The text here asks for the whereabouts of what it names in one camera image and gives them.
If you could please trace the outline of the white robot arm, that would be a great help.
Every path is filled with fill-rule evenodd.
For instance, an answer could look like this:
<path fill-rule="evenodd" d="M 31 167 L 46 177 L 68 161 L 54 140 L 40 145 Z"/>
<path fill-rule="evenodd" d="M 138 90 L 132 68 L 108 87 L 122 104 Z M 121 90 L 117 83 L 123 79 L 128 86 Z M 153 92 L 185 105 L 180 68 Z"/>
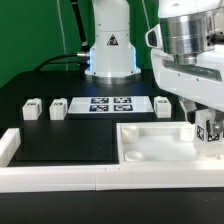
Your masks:
<path fill-rule="evenodd" d="M 103 83 L 136 76 L 130 43 L 127 0 L 92 0 L 95 43 L 88 78 Z M 224 0 L 158 0 L 158 24 L 145 34 L 158 86 L 185 100 L 186 116 L 195 103 L 209 108 L 205 127 L 224 130 Z"/>

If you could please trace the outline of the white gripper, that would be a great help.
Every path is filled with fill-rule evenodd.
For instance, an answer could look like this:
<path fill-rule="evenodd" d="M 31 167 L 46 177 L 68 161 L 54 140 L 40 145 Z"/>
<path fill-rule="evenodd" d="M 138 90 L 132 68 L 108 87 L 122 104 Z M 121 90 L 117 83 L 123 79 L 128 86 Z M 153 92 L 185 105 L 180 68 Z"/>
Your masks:
<path fill-rule="evenodd" d="M 157 85 L 184 97 L 179 102 L 185 120 L 195 123 L 195 102 L 214 108 L 209 110 L 206 128 L 209 133 L 221 134 L 224 131 L 224 46 L 198 54 L 196 65 L 175 64 L 171 55 L 159 49 L 151 50 L 151 61 Z"/>

